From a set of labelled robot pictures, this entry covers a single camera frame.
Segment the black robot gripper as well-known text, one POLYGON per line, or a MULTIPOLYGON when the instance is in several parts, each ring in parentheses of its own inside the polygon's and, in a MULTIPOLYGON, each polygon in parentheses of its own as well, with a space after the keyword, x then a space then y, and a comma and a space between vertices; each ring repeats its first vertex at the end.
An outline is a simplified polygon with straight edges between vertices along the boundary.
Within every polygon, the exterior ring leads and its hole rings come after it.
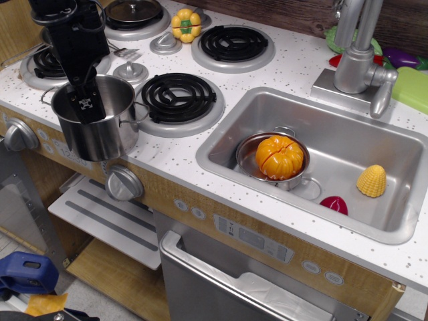
POLYGON ((53 53, 71 85, 66 96, 82 124, 106 117, 96 81, 95 63, 110 53, 99 1, 30 1, 31 17, 44 27, 53 53))

